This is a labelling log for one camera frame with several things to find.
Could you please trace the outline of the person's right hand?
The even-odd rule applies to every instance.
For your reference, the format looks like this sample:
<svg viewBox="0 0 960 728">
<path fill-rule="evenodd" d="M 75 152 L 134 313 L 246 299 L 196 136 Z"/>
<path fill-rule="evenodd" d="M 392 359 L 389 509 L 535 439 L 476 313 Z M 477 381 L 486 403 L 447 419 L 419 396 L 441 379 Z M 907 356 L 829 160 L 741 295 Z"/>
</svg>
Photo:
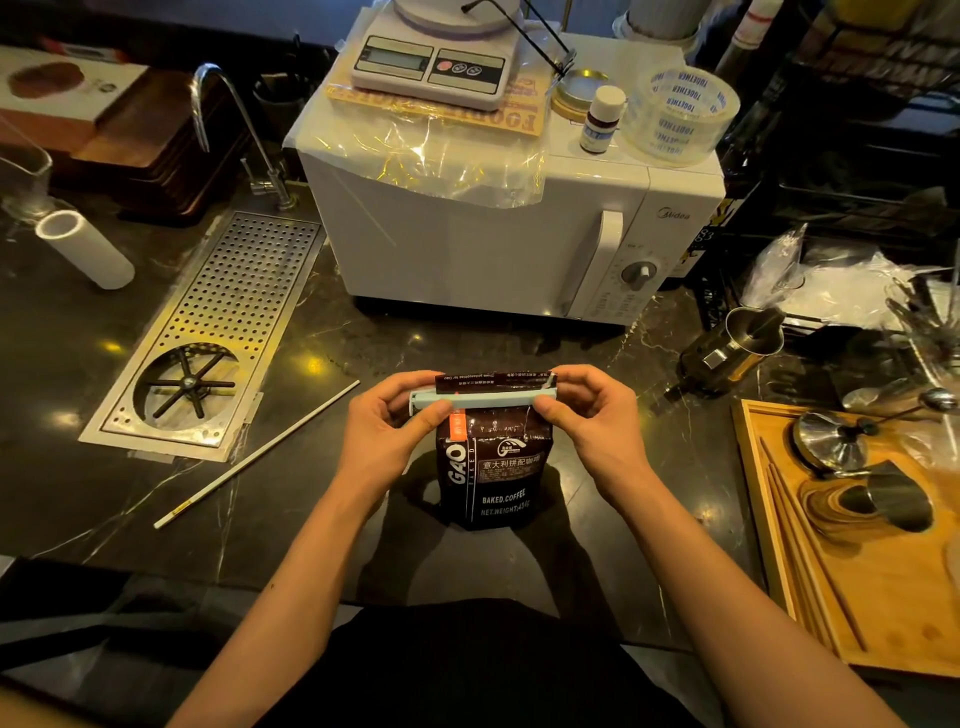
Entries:
<svg viewBox="0 0 960 728">
<path fill-rule="evenodd" d="M 662 497 L 666 488 L 646 456 L 634 391 L 591 365 L 560 365 L 551 374 L 558 389 L 596 393 L 589 454 L 576 453 L 604 499 L 619 511 L 633 512 Z"/>
</svg>

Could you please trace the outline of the light blue bag sealing clip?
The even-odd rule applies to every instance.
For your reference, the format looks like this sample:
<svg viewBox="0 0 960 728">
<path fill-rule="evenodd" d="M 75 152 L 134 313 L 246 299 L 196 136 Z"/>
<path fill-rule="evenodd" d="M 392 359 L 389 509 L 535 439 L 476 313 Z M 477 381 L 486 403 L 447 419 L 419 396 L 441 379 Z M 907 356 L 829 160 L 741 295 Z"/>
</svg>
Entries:
<svg viewBox="0 0 960 728">
<path fill-rule="evenodd" d="M 420 389 L 409 394 L 408 410 L 411 417 L 435 403 L 448 401 L 455 410 L 532 407 L 537 397 L 556 400 L 558 388 L 542 387 L 533 390 L 502 392 L 439 393 L 435 388 Z"/>
</svg>

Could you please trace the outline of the dark brown coffee bag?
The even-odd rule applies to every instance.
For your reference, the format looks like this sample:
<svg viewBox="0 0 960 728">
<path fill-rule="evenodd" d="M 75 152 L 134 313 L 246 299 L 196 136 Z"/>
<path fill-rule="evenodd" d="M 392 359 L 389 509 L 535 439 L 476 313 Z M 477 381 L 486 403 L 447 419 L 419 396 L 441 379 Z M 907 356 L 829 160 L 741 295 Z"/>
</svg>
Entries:
<svg viewBox="0 0 960 728">
<path fill-rule="evenodd" d="M 557 387 L 551 371 L 442 374 L 438 393 L 502 392 Z M 534 406 L 453 410 L 436 430 L 440 508 L 466 529 L 506 528 L 532 509 L 553 425 Z"/>
</svg>

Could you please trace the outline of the white microwave oven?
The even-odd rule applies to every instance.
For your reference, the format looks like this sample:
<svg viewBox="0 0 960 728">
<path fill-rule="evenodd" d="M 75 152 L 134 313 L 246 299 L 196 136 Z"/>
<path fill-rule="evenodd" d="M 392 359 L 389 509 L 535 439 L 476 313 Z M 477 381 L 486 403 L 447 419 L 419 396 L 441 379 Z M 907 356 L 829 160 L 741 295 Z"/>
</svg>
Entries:
<svg viewBox="0 0 960 728">
<path fill-rule="evenodd" d="M 687 66 L 675 46 L 566 41 L 623 91 L 643 69 Z M 530 48 L 510 79 L 524 66 L 550 75 L 550 96 L 553 75 Z M 543 196 L 518 208 L 431 197 L 296 153 L 350 295 L 627 326 L 709 223 L 723 173 L 714 152 L 666 165 L 619 125 L 605 152 L 588 153 L 582 127 L 548 106 Z"/>
</svg>

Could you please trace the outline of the perforated steel rinser drip tray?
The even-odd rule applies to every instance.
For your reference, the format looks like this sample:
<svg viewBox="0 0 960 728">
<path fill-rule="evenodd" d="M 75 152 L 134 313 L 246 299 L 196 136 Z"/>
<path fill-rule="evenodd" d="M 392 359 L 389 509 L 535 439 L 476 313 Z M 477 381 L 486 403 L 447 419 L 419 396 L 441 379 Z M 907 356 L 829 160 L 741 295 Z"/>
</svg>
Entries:
<svg viewBox="0 0 960 728">
<path fill-rule="evenodd" d="M 222 213 L 78 441 L 228 461 L 326 239 L 315 212 Z"/>
</svg>

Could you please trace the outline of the clear plastic sheet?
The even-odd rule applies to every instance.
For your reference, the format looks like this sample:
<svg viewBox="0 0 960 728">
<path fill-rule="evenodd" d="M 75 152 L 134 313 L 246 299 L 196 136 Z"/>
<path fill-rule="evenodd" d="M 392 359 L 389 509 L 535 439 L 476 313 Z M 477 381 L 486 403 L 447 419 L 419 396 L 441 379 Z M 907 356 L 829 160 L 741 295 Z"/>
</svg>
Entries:
<svg viewBox="0 0 960 728">
<path fill-rule="evenodd" d="M 510 82 L 519 73 L 544 76 L 551 91 L 546 71 L 524 65 Z M 395 188 L 492 209 L 517 209 L 542 200 L 546 123 L 542 134 L 532 137 L 394 114 L 331 100 L 324 83 L 283 142 L 302 158 Z"/>
</svg>

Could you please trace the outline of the wooden chopstick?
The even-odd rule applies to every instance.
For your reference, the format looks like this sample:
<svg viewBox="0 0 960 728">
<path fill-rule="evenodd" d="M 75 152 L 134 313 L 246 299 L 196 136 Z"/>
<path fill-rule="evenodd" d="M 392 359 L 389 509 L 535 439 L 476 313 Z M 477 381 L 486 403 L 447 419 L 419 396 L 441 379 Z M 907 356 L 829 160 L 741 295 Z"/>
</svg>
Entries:
<svg viewBox="0 0 960 728">
<path fill-rule="evenodd" d="M 810 520 L 805 515 L 803 508 L 800 504 L 799 497 L 796 493 L 791 491 L 787 484 L 786 479 L 779 468 L 774 454 L 767 444 L 766 440 L 762 437 L 758 439 L 759 445 L 762 449 L 763 454 L 766 456 L 766 460 L 769 466 L 771 476 L 774 480 L 774 487 L 778 494 L 781 497 L 781 500 L 786 504 L 786 507 L 792 516 L 787 516 L 787 521 L 790 528 L 793 531 L 799 530 L 803 533 L 803 538 L 808 546 L 798 546 L 798 554 L 800 560 L 806 570 L 807 580 L 811 585 L 813 591 L 813 596 L 817 602 L 818 608 L 822 615 L 823 624 L 826 628 L 827 635 L 831 640 L 831 645 L 839 654 L 839 640 L 836 637 L 834 626 L 830 622 L 828 616 L 828 609 L 826 606 L 826 601 L 823 596 L 823 590 L 820 587 L 819 583 L 816 581 L 816 578 L 813 575 L 813 566 L 810 564 L 810 558 L 814 558 L 816 563 L 819 566 L 819 570 L 822 573 L 823 579 L 827 584 L 828 588 L 833 594 L 834 600 L 837 602 L 837 605 L 842 612 L 846 623 L 855 638 L 859 650 L 864 653 L 869 652 L 870 645 L 866 638 L 866 635 L 863 629 L 860 627 L 857 616 L 847 600 L 846 595 L 844 594 L 842 588 L 840 588 L 838 581 L 834 578 L 825 557 L 825 552 L 822 549 L 821 543 L 818 540 L 816 534 L 814 533 L 813 526 L 810 523 Z"/>
<path fill-rule="evenodd" d="M 833 625 L 830 622 L 829 613 L 826 612 L 825 603 L 818 591 L 818 585 L 816 581 L 810 580 L 810 569 L 805 561 L 806 554 L 800 546 L 793 523 L 787 515 L 787 504 L 777 468 L 768 457 L 764 459 L 767 475 L 771 482 L 777 519 L 786 543 L 784 548 L 789 554 L 785 559 L 789 561 L 790 569 L 794 575 L 796 601 L 798 605 L 802 606 L 807 625 L 813 630 L 816 637 L 839 657 L 838 637 L 836 637 Z"/>
</svg>

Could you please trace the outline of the crumpled clear plastic bag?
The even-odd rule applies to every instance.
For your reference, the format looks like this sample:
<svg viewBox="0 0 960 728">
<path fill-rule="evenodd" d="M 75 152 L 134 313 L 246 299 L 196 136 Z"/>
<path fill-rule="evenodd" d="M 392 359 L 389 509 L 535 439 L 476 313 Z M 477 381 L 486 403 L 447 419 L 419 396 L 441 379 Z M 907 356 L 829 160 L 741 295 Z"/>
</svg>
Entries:
<svg viewBox="0 0 960 728">
<path fill-rule="evenodd" d="M 929 314 L 934 323 L 960 324 L 960 282 L 945 275 L 941 266 L 897 263 L 874 244 L 809 236 L 801 224 L 760 251 L 738 302 L 754 310 L 776 308 L 788 325 L 809 330 L 899 331 L 892 302 Z"/>
</svg>

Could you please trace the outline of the small white capped bottle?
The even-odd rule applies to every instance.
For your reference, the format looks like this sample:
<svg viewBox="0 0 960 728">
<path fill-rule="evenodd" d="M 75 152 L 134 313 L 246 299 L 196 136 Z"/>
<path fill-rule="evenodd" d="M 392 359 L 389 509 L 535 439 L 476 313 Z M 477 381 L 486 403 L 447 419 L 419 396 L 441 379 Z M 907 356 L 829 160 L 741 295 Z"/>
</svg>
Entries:
<svg viewBox="0 0 960 728">
<path fill-rule="evenodd" d="M 594 155 L 605 153 L 626 107 L 627 96 L 620 87 L 611 84 L 598 87 L 582 123 L 581 149 Z"/>
</svg>

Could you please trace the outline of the yellow printed paper card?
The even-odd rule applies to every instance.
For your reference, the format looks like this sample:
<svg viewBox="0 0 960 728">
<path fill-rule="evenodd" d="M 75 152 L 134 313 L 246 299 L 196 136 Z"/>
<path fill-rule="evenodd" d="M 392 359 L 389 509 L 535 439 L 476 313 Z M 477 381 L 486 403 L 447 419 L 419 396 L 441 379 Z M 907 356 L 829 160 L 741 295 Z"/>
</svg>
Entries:
<svg viewBox="0 0 960 728">
<path fill-rule="evenodd" d="M 508 84 L 502 102 L 493 111 L 354 87 L 348 84 L 345 73 L 336 70 L 327 74 L 322 89 L 331 100 L 395 115 L 433 117 L 470 127 L 538 138 L 544 131 L 548 116 L 549 91 L 545 80 L 543 75 L 518 73 Z"/>
</svg>

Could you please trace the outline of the clear printed tape roll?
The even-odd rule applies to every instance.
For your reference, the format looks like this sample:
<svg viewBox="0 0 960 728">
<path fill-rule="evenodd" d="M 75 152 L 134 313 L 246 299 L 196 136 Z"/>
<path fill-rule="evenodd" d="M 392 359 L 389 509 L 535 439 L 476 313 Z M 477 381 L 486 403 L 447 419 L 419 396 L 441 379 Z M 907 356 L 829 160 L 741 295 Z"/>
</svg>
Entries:
<svg viewBox="0 0 960 728">
<path fill-rule="evenodd" d="M 741 109 L 738 92 L 714 74 L 660 64 L 639 72 L 619 124 L 625 140 L 662 163 L 705 161 Z"/>
</svg>

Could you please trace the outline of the white digital kitchen scale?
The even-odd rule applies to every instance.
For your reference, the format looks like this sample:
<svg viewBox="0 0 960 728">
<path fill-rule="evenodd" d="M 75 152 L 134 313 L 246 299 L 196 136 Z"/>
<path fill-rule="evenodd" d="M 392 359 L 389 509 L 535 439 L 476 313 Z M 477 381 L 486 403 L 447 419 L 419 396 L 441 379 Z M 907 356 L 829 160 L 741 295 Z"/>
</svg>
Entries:
<svg viewBox="0 0 960 728">
<path fill-rule="evenodd" d="M 386 0 L 350 66 L 355 88 L 492 113 L 522 40 L 521 0 Z"/>
</svg>

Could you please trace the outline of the steel spoon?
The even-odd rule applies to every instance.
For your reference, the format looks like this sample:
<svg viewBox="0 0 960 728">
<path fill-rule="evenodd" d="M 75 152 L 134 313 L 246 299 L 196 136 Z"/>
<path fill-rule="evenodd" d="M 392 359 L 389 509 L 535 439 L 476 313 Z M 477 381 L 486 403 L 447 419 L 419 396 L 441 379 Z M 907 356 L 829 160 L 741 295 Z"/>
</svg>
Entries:
<svg viewBox="0 0 960 728">
<path fill-rule="evenodd" d="M 952 415 L 960 410 L 960 396 L 945 387 L 931 387 L 918 394 L 917 403 L 904 410 L 879 419 L 858 418 L 854 430 L 857 434 L 877 436 L 881 425 L 904 421 L 921 412 Z"/>
</svg>

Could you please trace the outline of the white ribbed cup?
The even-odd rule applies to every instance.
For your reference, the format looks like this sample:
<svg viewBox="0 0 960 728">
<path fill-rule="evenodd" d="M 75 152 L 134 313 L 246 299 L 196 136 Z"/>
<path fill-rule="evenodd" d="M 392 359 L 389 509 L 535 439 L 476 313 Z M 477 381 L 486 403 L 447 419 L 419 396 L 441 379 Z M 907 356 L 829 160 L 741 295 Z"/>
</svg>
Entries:
<svg viewBox="0 0 960 728">
<path fill-rule="evenodd" d="M 629 0 L 614 18 L 613 35 L 621 40 L 681 44 L 692 40 L 715 0 Z"/>
</svg>

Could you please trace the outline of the white box with brown picture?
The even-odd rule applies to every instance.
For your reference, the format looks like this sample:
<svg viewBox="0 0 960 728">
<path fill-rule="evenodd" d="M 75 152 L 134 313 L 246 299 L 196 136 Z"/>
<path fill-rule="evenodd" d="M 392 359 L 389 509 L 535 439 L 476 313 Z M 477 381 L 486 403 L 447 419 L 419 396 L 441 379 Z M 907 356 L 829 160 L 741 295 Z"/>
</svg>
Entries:
<svg viewBox="0 0 960 728">
<path fill-rule="evenodd" d="M 0 140 L 13 143 L 17 129 L 48 151 L 77 152 L 148 69 L 0 45 Z"/>
</svg>

